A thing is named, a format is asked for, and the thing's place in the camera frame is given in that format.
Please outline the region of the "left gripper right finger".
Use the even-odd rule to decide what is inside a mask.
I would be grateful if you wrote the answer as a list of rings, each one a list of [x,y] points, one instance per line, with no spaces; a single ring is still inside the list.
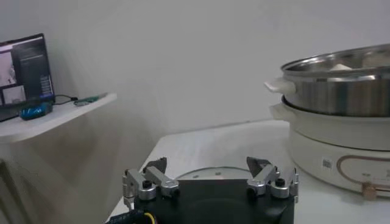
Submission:
[[[270,194],[274,198],[298,198],[299,174],[295,167],[280,170],[266,159],[247,157],[252,178],[247,180],[249,198]]]

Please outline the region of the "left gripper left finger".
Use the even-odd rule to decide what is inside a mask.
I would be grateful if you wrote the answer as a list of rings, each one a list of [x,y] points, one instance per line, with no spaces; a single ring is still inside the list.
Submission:
[[[142,171],[127,169],[122,176],[122,192],[125,201],[138,198],[151,201],[157,198],[157,190],[163,197],[177,198],[180,184],[165,175],[167,158],[149,161]]]

